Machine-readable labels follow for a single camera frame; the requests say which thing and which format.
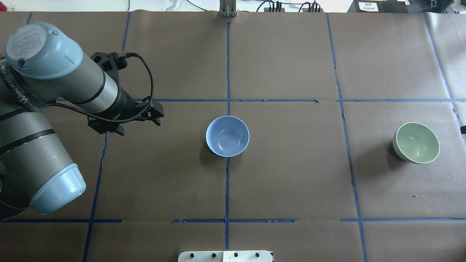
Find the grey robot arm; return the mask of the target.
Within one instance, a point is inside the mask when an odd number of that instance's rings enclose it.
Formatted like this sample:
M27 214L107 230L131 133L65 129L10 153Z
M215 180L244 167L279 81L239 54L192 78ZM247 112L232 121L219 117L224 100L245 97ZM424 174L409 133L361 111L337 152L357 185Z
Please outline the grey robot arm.
M1 58L1 221L32 208L47 215L86 190L86 182L43 111L60 107L87 117L100 134L125 134L123 124L150 120L159 126L163 106L154 78L133 52L86 55L55 25L19 28ZM127 58L144 62L150 94L136 102L121 86Z

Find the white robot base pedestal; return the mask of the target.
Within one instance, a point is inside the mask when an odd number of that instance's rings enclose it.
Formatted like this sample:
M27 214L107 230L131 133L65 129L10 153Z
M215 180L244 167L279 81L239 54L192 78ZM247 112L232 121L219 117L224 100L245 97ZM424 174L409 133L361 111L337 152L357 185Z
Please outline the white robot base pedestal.
M273 262L272 251L267 250L219 250L183 251L178 262Z

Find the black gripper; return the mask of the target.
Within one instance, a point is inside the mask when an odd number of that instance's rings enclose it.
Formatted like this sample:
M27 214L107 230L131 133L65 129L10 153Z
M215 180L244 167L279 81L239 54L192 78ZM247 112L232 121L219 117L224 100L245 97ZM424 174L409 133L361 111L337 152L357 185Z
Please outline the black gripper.
M164 116L163 106L153 98L153 92L142 101L135 101L126 91L121 91L118 101L118 120L122 122L130 121L153 121L157 126L161 126L161 118Z

